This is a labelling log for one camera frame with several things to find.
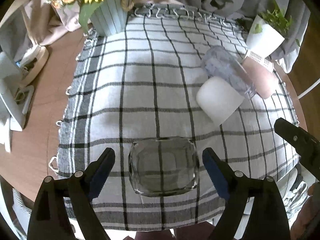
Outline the clear square glass cup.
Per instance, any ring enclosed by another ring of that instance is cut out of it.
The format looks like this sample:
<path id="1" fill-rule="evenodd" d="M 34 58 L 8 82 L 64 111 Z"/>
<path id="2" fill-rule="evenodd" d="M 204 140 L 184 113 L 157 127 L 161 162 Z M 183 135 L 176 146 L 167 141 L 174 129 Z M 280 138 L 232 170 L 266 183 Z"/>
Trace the clear square glass cup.
<path id="1" fill-rule="evenodd" d="M 199 158 L 193 141 L 182 137 L 146 139 L 132 143 L 129 178 L 136 194 L 168 197 L 197 188 Z"/>

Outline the pink plastic cup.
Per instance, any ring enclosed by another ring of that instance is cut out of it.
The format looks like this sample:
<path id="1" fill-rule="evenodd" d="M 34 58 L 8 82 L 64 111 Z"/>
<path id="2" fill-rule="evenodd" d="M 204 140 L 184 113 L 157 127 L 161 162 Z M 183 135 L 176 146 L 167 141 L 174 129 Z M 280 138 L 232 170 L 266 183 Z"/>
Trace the pink plastic cup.
<path id="1" fill-rule="evenodd" d="M 257 93 L 263 99 L 268 99 L 278 85 L 279 81 L 276 76 L 250 57 L 246 57 L 241 65 L 252 80 Z"/>

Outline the white frosted plastic cup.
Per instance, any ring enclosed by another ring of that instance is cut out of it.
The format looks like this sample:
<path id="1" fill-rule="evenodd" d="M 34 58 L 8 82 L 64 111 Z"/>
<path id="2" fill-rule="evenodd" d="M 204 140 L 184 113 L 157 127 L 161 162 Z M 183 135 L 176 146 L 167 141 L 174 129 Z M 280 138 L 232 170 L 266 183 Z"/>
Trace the white frosted plastic cup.
<path id="1" fill-rule="evenodd" d="M 196 94 L 197 104 L 216 127 L 225 122 L 244 99 L 229 83 L 217 76 L 209 78 Z"/>

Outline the white patterned paper cup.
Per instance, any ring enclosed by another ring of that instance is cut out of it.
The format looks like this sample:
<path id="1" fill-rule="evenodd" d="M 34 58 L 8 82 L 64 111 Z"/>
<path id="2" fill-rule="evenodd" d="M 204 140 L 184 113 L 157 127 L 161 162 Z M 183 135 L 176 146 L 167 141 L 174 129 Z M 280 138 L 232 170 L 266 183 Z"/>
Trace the white patterned paper cup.
<path id="1" fill-rule="evenodd" d="M 262 56 L 258 55 L 257 53 L 248 50 L 247 53 L 245 54 L 245 57 L 249 57 L 250 59 L 253 59 L 263 67 L 265 67 L 269 72 L 274 71 L 274 63 L 269 61 L 266 58 L 263 58 Z"/>

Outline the white hoop tube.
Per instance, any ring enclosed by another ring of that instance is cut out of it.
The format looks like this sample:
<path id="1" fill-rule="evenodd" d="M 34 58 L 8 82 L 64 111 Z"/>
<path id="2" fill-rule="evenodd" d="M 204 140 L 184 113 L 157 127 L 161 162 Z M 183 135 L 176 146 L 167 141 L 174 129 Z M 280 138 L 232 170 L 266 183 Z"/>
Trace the white hoop tube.
<path id="1" fill-rule="evenodd" d="M 309 88 L 307 88 L 304 92 L 302 92 L 298 99 L 300 100 L 302 97 L 306 96 L 306 94 L 310 93 L 317 85 L 320 84 L 320 78 L 317 79 Z"/>

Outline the white desktop device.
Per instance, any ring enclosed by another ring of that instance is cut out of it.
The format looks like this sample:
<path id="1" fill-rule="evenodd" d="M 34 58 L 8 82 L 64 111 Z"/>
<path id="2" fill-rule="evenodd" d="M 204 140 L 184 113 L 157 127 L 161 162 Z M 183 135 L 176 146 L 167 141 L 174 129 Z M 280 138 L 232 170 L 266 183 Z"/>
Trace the white desktop device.
<path id="1" fill-rule="evenodd" d="M 1 52 L 1 144 L 11 152 L 12 132 L 23 131 L 34 87 L 22 85 L 21 68 Z"/>

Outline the white plant pot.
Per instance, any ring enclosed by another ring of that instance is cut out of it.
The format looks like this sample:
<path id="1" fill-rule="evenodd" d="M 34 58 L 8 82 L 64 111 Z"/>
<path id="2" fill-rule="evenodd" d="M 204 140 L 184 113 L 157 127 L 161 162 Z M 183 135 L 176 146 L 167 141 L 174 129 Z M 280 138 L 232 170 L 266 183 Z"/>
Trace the white plant pot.
<path id="1" fill-rule="evenodd" d="M 285 38 L 276 29 L 272 28 L 259 15 L 253 21 L 247 36 L 246 45 L 250 51 L 262 58 L 270 56 Z"/>

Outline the black white checkered tablecloth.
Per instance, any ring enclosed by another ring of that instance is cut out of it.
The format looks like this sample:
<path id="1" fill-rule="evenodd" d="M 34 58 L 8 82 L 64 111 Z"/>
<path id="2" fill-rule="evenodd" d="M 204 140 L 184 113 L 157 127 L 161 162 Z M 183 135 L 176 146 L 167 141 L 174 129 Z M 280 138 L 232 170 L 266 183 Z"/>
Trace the black white checkered tablecloth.
<path id="1" fill-rule="evenodd" d="M 273 130 L 284 118 L 298 122 L 284 83 L 269 99 L 244 101 L 220 126 L 196 102 L 207 80 L 201 59 L 211 46 L 237 60 L 247 53 L 246 33 L 234 20 L 179 5 L 139 5 L 123 32 L 101 37 L 91 29 L 77 57 L 68 104 L 59 131 L 60 178 L 99 158 L 110 147 L 115 165 L 93 209 L 106 229 L 149 231 L 209 220 L 224 209 L 204 168 L 200 184 L 186 194 L 148 198 L 129 181 L 133 142 L 184 137 L 197 150 L 211 147 L 248 177 L 281 180 L 298 163 L 295 149 Z"/>

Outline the green leafy plant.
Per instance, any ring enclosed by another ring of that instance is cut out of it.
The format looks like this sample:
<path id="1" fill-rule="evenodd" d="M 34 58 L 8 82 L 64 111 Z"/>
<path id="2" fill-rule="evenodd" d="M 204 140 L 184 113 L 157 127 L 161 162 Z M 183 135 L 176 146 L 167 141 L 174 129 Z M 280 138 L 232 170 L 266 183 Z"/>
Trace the green leafy plant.
<path id="1" fill-rule="evenodd" d="M 286 16 L 285 11 L 280 8 L 276 0 L 273 0 L 273 9 L 266 9 L 259 12 L 257 15 L 259 15 L 272 28 L 276 29 L 276 31 L 285 38 L 285 40 L 289 38 L 295 21 L 291 15 Z"/>

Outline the grey curtain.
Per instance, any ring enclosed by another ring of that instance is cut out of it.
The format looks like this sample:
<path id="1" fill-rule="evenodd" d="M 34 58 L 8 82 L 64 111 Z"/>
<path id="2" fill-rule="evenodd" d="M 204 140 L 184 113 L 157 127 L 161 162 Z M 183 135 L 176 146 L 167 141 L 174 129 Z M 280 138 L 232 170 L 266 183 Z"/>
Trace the grey curtain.
<path id="1" fill-rule="evenodd" d="M 284 42 L 272 54 L 285 73 L 291 72 L 300 51 L 299 44 L 303 42 L 310 10 L 303 0 L 177 0 L 183 4 L 197 7 L 217 15 L 236 18 L 255 18 L 262 11 L 271 11 L 275 3 L 284 12 L 292 25 L 285 35 Z"/>

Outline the pink beige curtain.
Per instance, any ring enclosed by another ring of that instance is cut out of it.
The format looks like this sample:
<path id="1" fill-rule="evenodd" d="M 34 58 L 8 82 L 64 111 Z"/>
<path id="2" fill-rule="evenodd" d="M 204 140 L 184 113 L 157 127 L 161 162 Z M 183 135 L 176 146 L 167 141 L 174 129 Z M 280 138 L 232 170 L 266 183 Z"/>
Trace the pink beige curtain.
<path id="1" fill-rule="evenodd" d="M 179 4 L 177 0 L 134 0 L 137 3 L 151 4 Z M 33 40 L 46 46 L 54 43 L 67 32 L 80 28 L 78 22 L 80 8 L 78 5 L 70 9 L 54 9 L 47 0 L 31 0 L 25 6 L 25 11 L 30 18 L 30 32 Z"/>

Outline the light blue ribbed vase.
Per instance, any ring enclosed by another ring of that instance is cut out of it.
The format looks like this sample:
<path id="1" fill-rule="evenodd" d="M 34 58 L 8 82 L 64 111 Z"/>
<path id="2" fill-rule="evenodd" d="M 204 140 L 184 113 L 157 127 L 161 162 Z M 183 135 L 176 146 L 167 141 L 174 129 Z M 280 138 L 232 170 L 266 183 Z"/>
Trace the light blue ribbed vase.
<path id="1" fill-rule="evenodd" d="M 127 8 L 133 0 L 104 0 L 90 20 L 99 36 L 121 33 L 126 26 Z"/>

